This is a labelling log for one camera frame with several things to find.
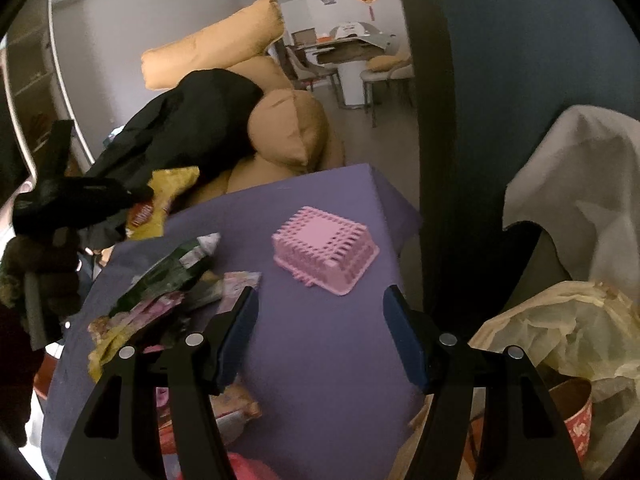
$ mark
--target silver screw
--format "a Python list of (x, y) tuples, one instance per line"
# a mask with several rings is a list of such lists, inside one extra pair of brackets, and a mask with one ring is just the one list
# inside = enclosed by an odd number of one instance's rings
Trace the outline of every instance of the silver screw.
[(510, 346), (507, 354), (514, 359), (522, 359), (524, 357), (524, 351), (519, 346)]
[(458, 342), (458, 338), (453, 334), (445, 332), (444, 334), (440, 335), (440, 342), (444, 346), (455, 346), (456, 343)]
[(195, 332), (193, 334), (189, 334), (187, 336), (187, 339), (185, 339), (184, 341), (188, 346), (198, 346), (201, 345), (204, 341), (204, 336), (199, 332)]
[(118, 355), (120, 356), (121, 359), (129, 359), (130, 357), (133, 357), (133, 354), (135, 353), (136, 353), (136, 349), (133, 348), (133, 346), (125, 346), (120, 349), (120, 351), (118, 352)]

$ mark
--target gray cloth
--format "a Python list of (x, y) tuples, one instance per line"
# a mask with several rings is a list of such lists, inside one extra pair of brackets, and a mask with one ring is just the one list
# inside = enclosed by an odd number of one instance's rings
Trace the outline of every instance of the gray cloth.
[[(380, 247), (345, 296), (308, 288), (273, 261), (271, 235), (305, 205), (367, 225)], [(400, 282), (397, 254), (419, 226), (418, 213), (388, 181), (359, 165), (231, 193), (172, 216), (163, 238), (118, 245), (72, 319), (52, 380), (42, 431), (52, 476), (94, 386), (86, 371), (88, 323), (177, 244), (220, 232), (214, 272), (262, 273), (260, 314), (240, 373), (264, 415), (231, 450), (263, 461), (283, 480), (382, 480), (423, 399), (382, 313), (384, 290)]]
[(508, 185), (503, 226), (541, 225), (572, 279), (604, 281), (638, 302), (639, 168), (638, 121), (570, 107)]

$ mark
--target pillow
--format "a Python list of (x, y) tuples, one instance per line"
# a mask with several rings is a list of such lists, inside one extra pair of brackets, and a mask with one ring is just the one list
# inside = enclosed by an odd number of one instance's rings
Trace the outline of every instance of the pillow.
[(227, 70), (250, 79), (262, 89), (264, 94), (272, 90), (293, 88), (291, 81), (271, 56), (255, 56)]
[(400, 56), (376, 56), (367, 61), (367, 70), (372, 72), (387, 72), (402, 63), (404, 58)]
[(142, 74), (149, 90), (174, 88), (194, 70), (229, 68), (253, 56), (284, 34), (282, 12), (276, 0), (257, 0), (226, 20), (174, 43), (147, 50)]
[(318, 171), (334, 170), (344, 166), (344, 145), (342, 141), (329, 129), (329, 136), (324, 144), (324, 150), (318, 162)]
[(274, 90), (251, 113), (249, 138), (258, 153), (274, 164), (313, 169), (328, 137), (322, 105), (305, 90)]
[(287, 166), (273, 164), (268, 160), (264, 160), (259, 153), (256, 153), (243, 158), (231, 170), (226, 192), (233, 193), (250, 187), (261, 186), (262, 184), (270, 184), (271, 182), (285, 180), (303, 173), (303, 171), (297, 171)]
[(185, 202), (185, 207), (191, 207), (192, 205), (201, 204), (212, 198), (217, 198), (226, 193), (226, 187), (229, 184), (229, 177), (231, 176), (231, 170), (226, 170), (220, 173), (211, 182), (207, 182), (203, 186), (196, 184), (196, 187), (189, 193)]

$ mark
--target pink plastic basket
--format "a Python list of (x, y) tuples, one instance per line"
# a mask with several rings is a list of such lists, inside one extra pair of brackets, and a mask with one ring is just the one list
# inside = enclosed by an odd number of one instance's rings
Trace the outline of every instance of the pink plastic basket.
[(272, 237), (275, 262), (306, 286), (347, 294), (380, 249), (362, 224), (303, 207)]

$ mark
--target black cloth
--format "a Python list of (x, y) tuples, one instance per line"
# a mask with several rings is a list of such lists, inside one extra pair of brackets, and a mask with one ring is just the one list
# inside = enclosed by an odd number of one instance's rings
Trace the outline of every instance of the black cloth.
[[(127, 189), (145, 185), (154, 170), (198, 166), (208, 182), (254, 152), (247, 122), (262, 90), (227, 70), (199, 70), (140, 110), (102, 152), (87, 176), (114, 178)], [(83, 233), (100, 250), (124, 236), (126, 211)]]

